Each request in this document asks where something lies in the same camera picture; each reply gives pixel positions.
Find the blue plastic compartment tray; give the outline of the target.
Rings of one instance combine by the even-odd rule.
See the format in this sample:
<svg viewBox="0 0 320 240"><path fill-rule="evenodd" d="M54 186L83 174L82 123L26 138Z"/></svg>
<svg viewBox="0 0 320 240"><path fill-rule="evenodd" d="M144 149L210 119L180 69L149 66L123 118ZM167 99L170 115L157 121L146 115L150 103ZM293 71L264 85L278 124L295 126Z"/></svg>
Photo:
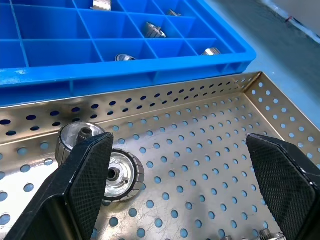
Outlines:
<svg viewBox="0 0 320 240"><path fill-rule="evenodd" d="M240 74L256 58L204 0L111 1L105 11L93 0L0 0L0 106ZM146 22L167 38L146 38Z"/></svg>

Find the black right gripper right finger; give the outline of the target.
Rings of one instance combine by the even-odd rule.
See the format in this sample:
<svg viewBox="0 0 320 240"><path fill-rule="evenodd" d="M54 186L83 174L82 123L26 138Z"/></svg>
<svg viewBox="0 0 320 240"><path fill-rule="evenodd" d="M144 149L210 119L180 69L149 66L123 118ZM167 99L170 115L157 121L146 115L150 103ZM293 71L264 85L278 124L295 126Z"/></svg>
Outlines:
<svg viewBox="0 0 320 240"><path fill-rule="evenodd" d="M294 144L249 133L260 193L287 240L320 240L320 169Z"/></svg>

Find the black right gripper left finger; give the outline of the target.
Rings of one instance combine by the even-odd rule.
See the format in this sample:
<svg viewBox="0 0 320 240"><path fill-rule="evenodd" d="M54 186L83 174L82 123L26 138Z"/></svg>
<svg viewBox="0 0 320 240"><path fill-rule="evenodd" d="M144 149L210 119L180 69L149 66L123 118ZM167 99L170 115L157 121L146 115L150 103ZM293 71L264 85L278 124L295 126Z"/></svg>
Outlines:
<svg viewBox="0 0 320 240"><path fill-rule="evenodd" d="M114 135L75 145L40 186L4 240L90 240L108 178Z"/></svg>

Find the perforated metal tray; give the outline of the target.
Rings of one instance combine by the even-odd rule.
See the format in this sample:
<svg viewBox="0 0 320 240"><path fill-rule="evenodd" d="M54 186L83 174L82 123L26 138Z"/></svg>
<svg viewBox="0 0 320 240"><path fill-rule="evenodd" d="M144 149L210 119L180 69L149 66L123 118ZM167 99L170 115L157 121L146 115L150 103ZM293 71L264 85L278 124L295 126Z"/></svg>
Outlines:
<svg viewBox="0 0 320 240"><path fill-rule="evenodd" d="M114 135L144 168L137 196L103 204L94 240L253 239L279 227L260 193L248 133L287 141L320 167L320 126L262 72L0 107L0 239L58 168L61 127Z"/></svg>

